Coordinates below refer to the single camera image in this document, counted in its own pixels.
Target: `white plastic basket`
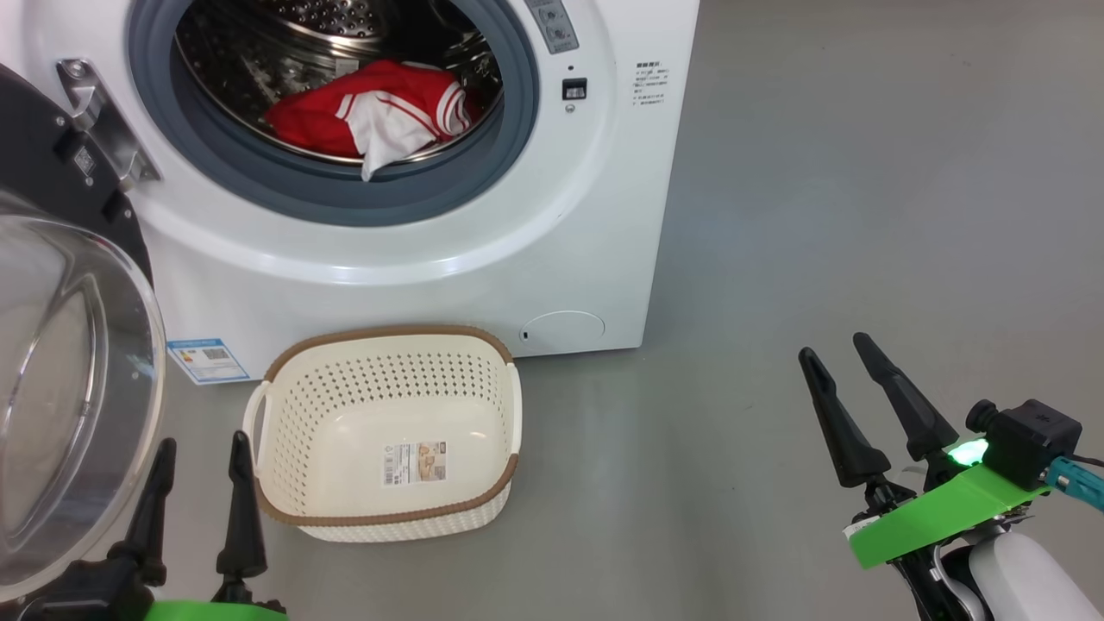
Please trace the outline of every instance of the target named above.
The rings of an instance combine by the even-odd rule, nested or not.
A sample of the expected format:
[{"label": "white plastic basket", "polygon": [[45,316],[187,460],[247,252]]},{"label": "white plastic basket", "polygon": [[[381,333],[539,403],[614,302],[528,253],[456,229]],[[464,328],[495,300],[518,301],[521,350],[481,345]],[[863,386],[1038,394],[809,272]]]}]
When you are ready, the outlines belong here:
[{"label": "white plastic basket", "polygon": [[463,533],[498,516],[521,448],[521,383],[506,347],[459,326],[321,336],[285,351],[253,392],[257,499],[329,541]]}]

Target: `green light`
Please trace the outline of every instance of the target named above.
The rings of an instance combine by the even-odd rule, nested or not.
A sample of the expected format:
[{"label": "green light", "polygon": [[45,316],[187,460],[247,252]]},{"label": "green light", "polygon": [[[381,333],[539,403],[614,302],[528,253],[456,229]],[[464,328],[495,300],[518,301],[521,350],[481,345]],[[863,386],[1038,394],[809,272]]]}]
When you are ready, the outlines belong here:
[{"label": "green light", "polygon": [[985,438],[963,442],[951,450],[947,455],[964,466],[972,466],[981,463],[985,450],[989,448],[989,442]]}]

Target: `gray floor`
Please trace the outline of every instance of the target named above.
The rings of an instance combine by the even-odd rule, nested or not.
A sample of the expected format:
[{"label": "gray floor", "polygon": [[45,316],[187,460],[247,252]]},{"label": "gray floor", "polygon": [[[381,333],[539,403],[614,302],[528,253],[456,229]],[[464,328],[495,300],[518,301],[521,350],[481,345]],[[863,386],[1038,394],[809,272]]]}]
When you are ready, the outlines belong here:
[{"label": "gray floor", "polygon": [[[295,619],[914,618],[848,552],[861,494],[796,354],[898,466],[854,330],[959,427],[1034,397],[1104,455],[1102,33],[1096,0],[704,0],[645,346],[522,362],[522,465],[490,527],[349,546],[266,520],[259,594]],[[250,388],[171,377],[170,596],[216,587]],[[1023,529],[1104,608],[1104,520],[1037,506]]]}]

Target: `black cable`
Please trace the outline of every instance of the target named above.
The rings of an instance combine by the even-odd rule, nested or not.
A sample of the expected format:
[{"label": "black cable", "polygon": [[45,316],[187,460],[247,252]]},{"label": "black cable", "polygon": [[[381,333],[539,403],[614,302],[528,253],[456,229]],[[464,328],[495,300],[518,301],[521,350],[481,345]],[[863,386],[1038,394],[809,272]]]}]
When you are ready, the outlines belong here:
[{"label": "black cable", "polygon": [[1104,467],[1104,460],[1097,460],[1095,457],[1082,457],[1081,455],[1070,455],[1070,460],[1075,462],[1081,462],[1083,464],[1094,465],[1097,467]]}]

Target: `front-loading washing machine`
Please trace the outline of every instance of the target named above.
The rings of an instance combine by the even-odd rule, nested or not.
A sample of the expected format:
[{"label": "front-loading washing machine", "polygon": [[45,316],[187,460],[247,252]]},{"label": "front-loading washing machine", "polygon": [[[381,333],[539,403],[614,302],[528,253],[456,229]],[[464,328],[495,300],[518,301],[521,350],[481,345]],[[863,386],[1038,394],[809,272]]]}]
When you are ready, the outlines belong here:
[{"label": "front-loading washing machine", "polygon": [[[635,347],[697,12],[0,0],[0,186],[135,256],[170,354],[201,383],[391,324],[481,327],[518,356]],[[364,182],[355,159],[266,126],[274,102],[392,41],[470,91],[464,135]]]}]

